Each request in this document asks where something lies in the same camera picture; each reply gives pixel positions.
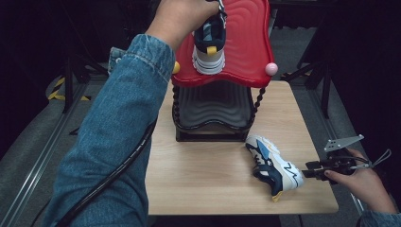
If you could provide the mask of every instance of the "red wavy platform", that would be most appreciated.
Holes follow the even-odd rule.
[[[217,75],[202,75],[192,64],[194,38],[190,34],[177,50],[177,62],[181,66],[173,75],[174,85],[201,86],[216,80],[229,80],[247,87],[266,87],[271,76],[265,72],[273,62],[268,36],[270,7],[266,0],[225,0],[227,39],[224,46],[225,67]]]

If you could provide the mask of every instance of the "white sneaker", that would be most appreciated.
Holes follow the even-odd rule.
[[[204,75],[218,74],[225,66],[224,45],[227,14],[222,1],[218,0],[218,3],[219,13],[207,19],[193,33],[195,46],[192,62],[197,71]]]
[[[256,161],[253,175],[261,182],[270,185],[274,202],[279,200],[283,191],[304,184],[300,170],[291,162],[283,160],[280,151],[270,140],[259,135],[250,135],[245,143],[245,147]]]

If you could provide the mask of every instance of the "denim jacket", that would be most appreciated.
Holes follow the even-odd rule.
[[[83,120],[76,144],[61,161],[43,226],[55,226],[136,147],[158,115],[174,62],[172,49],[148,35],[136,36],[127,51],[112,49],[110,77]],[[150,144],[70,226],[147,226],[149,151]],[[362,226],[400,223],[399,215],[365,212],[362,216]]]

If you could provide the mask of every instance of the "person's right hand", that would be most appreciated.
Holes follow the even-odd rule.
[[[355,157],[365,159],[359,151],[354,149],[349,149],[349,151]],[[383,183],[371,168],[357,169],[350,176],[331,170],[326,170],[324,175],[346,186],[358,199],[366,202],[370,210],[391,214],[397,213]]]
[[[183,39],[218,13],[218,2],[162,0],[146,34],[161,39],[176,50]]]

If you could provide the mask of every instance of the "wooden table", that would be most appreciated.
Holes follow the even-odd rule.
[[[328,182],[305,179],[301,188],[272,202],[270,187],[253,175],[254,160],[239,142],[175,140],[171,86],[153,134],[147,191],[150,215],[251,215],[335,213]],[[256,98],[258,91],[253,91]],[[319,160],[289,85],[272,81],[250,134],[269,138],[300,170]]]

